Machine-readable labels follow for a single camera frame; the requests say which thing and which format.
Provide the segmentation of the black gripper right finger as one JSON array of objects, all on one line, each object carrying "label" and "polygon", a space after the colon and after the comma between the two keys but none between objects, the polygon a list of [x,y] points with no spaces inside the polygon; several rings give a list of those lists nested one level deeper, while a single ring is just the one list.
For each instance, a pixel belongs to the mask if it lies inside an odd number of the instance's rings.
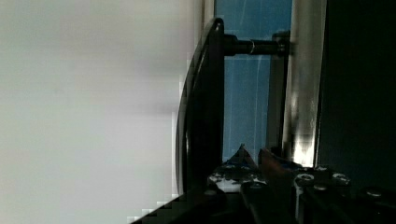
[{"label": "black gripper right finger", "polygon": [[326,167],[299,167],[267,149],[260,150],[259,169],[290,224],[352,224],[346,175]]}]

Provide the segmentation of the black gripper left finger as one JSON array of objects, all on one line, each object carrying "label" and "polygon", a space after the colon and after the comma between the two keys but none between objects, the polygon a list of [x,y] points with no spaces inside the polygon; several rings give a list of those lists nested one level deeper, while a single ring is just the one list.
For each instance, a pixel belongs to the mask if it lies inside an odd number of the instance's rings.
[{"label": "black gripper left finger", "polygon": [[264,184],[265,180],[244,144],[207,178],[209,186],[216,186],[222,191],[239,191],[247,182]]}]

